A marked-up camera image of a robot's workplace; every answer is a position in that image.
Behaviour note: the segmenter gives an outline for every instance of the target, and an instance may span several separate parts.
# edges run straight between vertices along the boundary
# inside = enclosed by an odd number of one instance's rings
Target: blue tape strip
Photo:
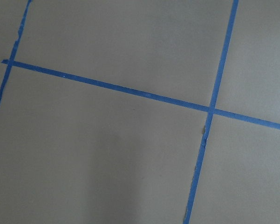
[[[253,118],[253,117],[249,117],[246,115],[232,113],[232,112],[223,111],[223,110],[219,110],[219,109],[215,109],[214,114],[280,130],[279,123],[275,123],[275,122],[271,122],[271,121],[267,121],[267,120]]]
[[[8,60],[3,60],[2,63],[8,63]],[[34,65],[26,64],[26,63],[21,63],[21,62],[14,62],[13,66],[28,69],[28,70],[33,70],[33,71],[37,71],[37,72],[42,72],[42,73],[52,75],[52,76],[67,78],[67,79],[74,80],[74,81],[81,82],[81,83],[96,85],[96,86],[100,86],[100,87],[103,87],[103,88],[106,88],[106,89],[125,92],[125,93],[128,93],[128,94],[132,94],[132,95],[136,95],[136,96],[140,96],[140,97],[154,99],[154,100],[166,102],[166,103],[169,103],[169,104],[174,104],[174,105],[183,106],[183,107],[187,107],[187,108],[191,108],[191,109],[195,109],[195,110],[199,110],[199,111],[208,112],[208,107],[207,106],[182,101],[182,100],[179,100],[179,99],[164,97],[164,96],[160,96],[160,95],[157,95],[157,94],[144,92],[144,91],[140,91],[140,90],[134,90],[134,89],[130,89],[130,88],[127,88],[127,87],[114,85],[114,84],[110,84],[110,83],[105,83],[105,82],[97,81],[97,80],[90,79],[90,78],[75,76],[75,75],[68,74],[68,73],[65,73],[65,72],[55,71],[55,70],[51,70],[51,69],[45,69],[45,68],[42,68],[42,67],[38,67],[38,66],[34,66]]]
[[[32,0],[28,0],[28,2],[27,2],[26,8],[25,8],[25,12],[23,14],[23,18],[22,18],[22,20],[20,22],[20,27],[19,27],[19,30],[18,30],[18,39],[14,42],[14,47],[13,47],[13,49],[11,51],[11,54],[10,54],[10,57],[9,57],[9,61],[7,63],[5,74],[4,74],[4,77],[3,77],[3,81],[2,81],[1,87],[0,87],[0,103],[1,103],[1,99],[2,99],[2,95],[3,95],[3,91],[4,91],[4,88],[5,88],[5,85],[6,85],[7,81],[8,81],[9,74],[10,74],[11,68],[12,68],[13,63],[14,63],[14,58],[15,58],[15,55],[17,53],[18,46],[20,44],[20,39],[21,39],[23,31],[24,31],[26,16],[27,16],[28,8],[29,8],[29,5],[30,5],[31,1]]]
[[[216,101],[217,101],[218,94],[219,94],[219,87],[220,87],[220,83],[222,80],[223,71],[224,71],[224,67],[225,67],[225,61],[227,58],[227,53],[228,53],[229,44],[230,44],[230,40],[231,40],[237,6],[238,6],[238,0],[234,0],[232,8],[231,8],[231,14],[230,14],[229,22],[228,22],[227,32],[225,35],[224,46],[223,46],[222,54],[221,54],[220,61],[219,61],[219,68],[218,68],[217,76],[216,76],[213,91],[212,91],[209,112],[207,114],[207,118],[206,118],[206,122],[205,122],[205,133],[202,136],[200,150],[198,153],[198,158],[197,158],[197,163],[196,163],[196,168],[195,168],[193,180],[191,183],[191,189],[190,189],[189,199],[188,199],[187,208],[186,208],[186,215],[185,215],[184,222],[183,222],[184,224],[188,224],[190,222],[190,218],[191,218],[191,211],[192,211],[192,207],[194,204],[194,199],[195,199],[195,195],[196,195],[196,191],[197,191],[197,187],[198,187],[198,181],[199,181],[201,168],[202,168],[202,164],[203,164],[207,139],[209,136],[210,127],[211,127],[211,123],[212,123],[214,108],[215,108]]]

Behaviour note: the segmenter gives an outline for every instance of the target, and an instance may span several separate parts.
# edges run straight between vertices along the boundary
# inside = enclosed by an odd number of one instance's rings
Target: blue grid line
[[[12,68],[13,63],[14,63],[14,58],[15,58],[15,55],[17,53],[18,46],[20,44],[20,39],[21,39],[23,31],[24,31],[26,16],[27,16],[28,8],[29,8],[29,5],[30,5],[31,1],[32,0],[28,0],[28,2],[27,2],[27,5],[26,5],[26,8],[25,8],[22,20],[20,22],[20,27],[19,27],[19,30],[18,30],[18,39],[14,42],[14,46],[13,46],[13,49],[11,51],[8,63],[7,63],[5,74],[4,74],[4,77],[3,77],[3,81],[2,81],[1,87],[0,87],[0,103],[1,103],[1,100],[2,100],[2,95],[3,95],[4,88],[5,88],[6,83],[8,81],[9,74],[10,74],[11,68]]]
[[[191,211],[192,211],[192,208],[194,205],[195,195],[196,195],[196,191],[197,191],[197,187],[198,187],[199,177],[200,177],[204,154],[205,154],[205,150],[206,150],[207,139],[209,136],[212,118],[213,118],[213,114],[214,114],[214,109],[215,109],[216,101],[217,101],[218,94],[219,94],[219,87],[220,87],[220,83],[221,83],[223,72],[224,72],[225,61],[227,58],[227,53],[228,53],[229,44],[230,44],[230,40],[231,40],[237,6],[238,6],[238,0],[234,0],[233,4],[232,4],[232,8],[231,8],[231,13],[230,13],[228,26],[227,26],[226,35],[225,35],[224,46],[223,46],[222,54],[221,54],[220,61],[219,61],[218,72],[217,72],[217,76],[216,76],[213,91],[212,91],[212,96],[211,96],[210,105],[209,105],[209,111],[208,111],[206,122],[205,122],[205,132],[202,136],[201,145],[200,145],[198,158],[197,158],[197,162],[196,162],[196,168],[195,168],[194,176],[193,176],[193,179],[191,182],[191,189],[190,189],[189,198],[188,198],[188,202],[187,202],[186,214],[185,214],[185,218],[184,218],[184,222],[183,222],[184,224],[188,224],[190,222],[190,218],[191,218]]]
[[[3,60],[2,63],[8,64],[8,59]],[[204,111],[204,112],[209,111],[208,106],[194,104],[194,103],[182,101],[182,100],[179,100],[179,99],[164,97],[164,96],[160,96],[160,95],[157,95],[157,94],[148,93],[148,92],[144,92],[144,91],[134,90],[134,89],[130,89],[130,88],[127,88],[127,87],[122,87],[122,86],[119,86],[119,85],[109,84],[109,83],[97,81],[97,80],[90,79],[90,78],[71,75],[71,74],[68,74],[68,73],[65,73],[65,72],[60,72],[60,71],[51,70],[51,69],[45,69],[45,68],[35,66],[35,65],[31,65],[31,64],[27,64],[27,63],[14,61],[13,66],[19,67],[19,68],[22,68],[22,69],[27,69],[27,70],[32,70],[32,71],[48,74],[48,75],[53,75],[53,76],[57,76],[57,77],[61,77],[61,78],[66,78],[66,79],[70,79],[70,80],[77,81],[77,82],[83,82],[83,83],[86,83],[86,84],[96,85],[96,86],[100,86],[100,87],[103,87],[103,88],[112,89],[112,90],[115,90],[115,91],[121,91],[121,92],[125,92],[125,93],[128,93],[128,94],[141,96],[141,97],[144,97],[144,98],[154,99],[154,100],[166,102],[168,104],[183,106],[183,107],[195,109],[195,110],[198,110],[198,111]],[[232,118],[232,119],[236,119],[236,120],[242,120],[242,121],[245,121],[245,122],[249,122],[249,123],[262,125],[262,126],[266,126],[266,127],[270,127],[270,128],[280,130],[280,123],[275,123],[275,122],[271,122],[271,121],[268,121],[268,120],[253,118],[253,117],[249,117],[249,116],[246,116],[246,115],[233,113],[233,112],[229,112],[229,111],[224,111],[224,110],[220,110],[220,109],[214,109],[213,114],[223,116],[223,117]]]

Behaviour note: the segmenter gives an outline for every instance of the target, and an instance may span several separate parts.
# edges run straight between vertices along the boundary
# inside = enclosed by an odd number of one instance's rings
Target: gray surface
[[[232,1],[34,1],[16,60],[209,105]]]
[[[13,68],[0,224],[182,223],[205,116]]]
[[[240,0],[217,108],[280,123],[280,0]]]
[[[280,224],[280,131],[214,116],[191,224]]]
[[[0,85],[6,69],[1,61],[10,56],[26,3],[26,0],[0,0]]]

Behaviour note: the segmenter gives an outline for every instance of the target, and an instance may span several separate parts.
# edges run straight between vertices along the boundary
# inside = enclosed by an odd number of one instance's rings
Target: blue line
[[[258,119],[258,118],[253,118],[253,117],[249,117],[249,116],[246,116],[246,115],[232,113],[232,112],[223,111],[223,110],[219,110],[219,109],[215,109],[214,113],[217,114],[217,115],[220,115],[220,116],[233,118],[233,119],[237,119],[237,120],[242,120],[242,121],[245,121],[245,122],[254,123],[254,124],[257,124],[257,125],[262,125],[262,126],[271,127],[271,128],[275,128],[275,129],[280,130],[280,124],[279,123],[275,123],[275,122],[271,122],[271,121],[267,121],[267,120],[262,120],[262,119]]]
[[[8,60],[3,60],[2,63],[8,63]],[[114,85],[114,84],[110,84],[110,83],[105,83],[105,82],[97,81],[97,80],[90,79],[90,78],[75,76],[75,75],[68,74],[68,73],[65,73],[65,72],[55,71],[55,70],[51,70],[51,69],[45,69],[45,68],[42,68],[42,67],[38,67],[38,66],[34,66],[34,65],[26,64],[26,63],[21,63],[21,62],[16,62],[16,61],[13,63],[13,66],[28,69],[28,70],[33,70],[33,71],[37,71],[37,72],[42,72],[42,73],[52,75],[52,76],[67,78],[67,79],[74,80],[74,81],[81,82],[81,83],[96,85],[96,86],[100,86],[100,87],[103,87],[103,88],[106,88],[106,89],[125,92],[125,93],[128,93],[128,94],[132,94],[132,95],[136,95],[136,96],[140,96],[140,97],[154,99],[154,100],[166,102],[166,103],[169,103],[169,104],[174,104],[174,105],[183,106],[183,107],[187,107],[187,108],[191,108],[191,109],[195,109],[195,110],[199,110],[199,111],[208,112],[208,107],[207,106],[182,101],[182,100],[179,100],[179,99],[164,97],[164,96],[160,96],[160,95],[157,95],[157,94],[144,92],[144,91],[140,91],[140,90],[134,90],[134,89],[130,89],[130,88],[127,88],[127,87]]]
[[[190,218],[191,218],[191,211],[192,211],[192,207],[194,204],[195,195],[196,195],[196,191],[197,191],[197,187],[198,187],[198,181],[199,181],[201,168],[202,168],[202,164],[203,164],[207,139],[209,136],[210,127],[211,127],[211,123],[212,123],[214,108],[215,108],[216,101],[217,101],[218,94],[219,94],[219,87],[220,87],[220,83],[221,83],[222,76],[223,76],[223,71],[224,71],[225,61],[226,61],[227,53],[228,53],[228,49],[229,49],[229,44],[230,44],[233,25],[234,25],[234,21],[235,21],[237,6],[238,6],[238,0],[234,0],[232,8],[231,8],[231,14],[230,14],[230,18],[229,18],[227,32],[225,35],[224,46],[223,46],[222,54],[221,54],[220,61],[219,61],[219,68],[218,68],[217,76],[216,76],[213,91],[212,91],[212,97],[211,97],[211,101],[210,101],[209,111],[208,111],[206,122],[205,122],[205,133],[202,136],[200,150],[199,150],[197,163],[196,163],[196,168],[195,168],[193,180],[191,183],[191,189],[190,189],[189,199],[188,199],[187,208],[186,208],[186,215],[185,215],[184,222],[183,222],[184,224],[188,224],[190,222]]]
[[[11,54],[10,54],[10,57],[9,57],[9,61],[7,63],[5,74],[4,74],[4,77],[3,77],[3,81],[2,81],[1,87],[0,87],[0,103],[1,103],[1,99],[2,99],[2,95],[3,95],[3,91],[4,91],[4,88],[5,88],[5,85],[6,85],[7,81],[8,81],[9,74],[10,74],[11,68],[12,68],[13,63],[14,63],[14,58],[15,58],[15,55],[16,55],[17,50],[18,50],[20,39],[21,39],[23,31],[24,31],[26,16],[27,16],[28,8],[29,8],[29,5],[30,5],[31,1],[32,0],[28,0],[28,2],[27,2],[26,8],[25,8],[25,12],[23,14],[23,18],[21,20],[20,27],[19,27],[19,30],[18,30],[18,39],[14,42],[14,47],[13,47],[13,49],[11,51]]]

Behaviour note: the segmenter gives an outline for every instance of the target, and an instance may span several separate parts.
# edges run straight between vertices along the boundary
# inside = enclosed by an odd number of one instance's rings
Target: concrete floor
[[[0,0],[0,224],[280,224],[280,0],[26,5]]]

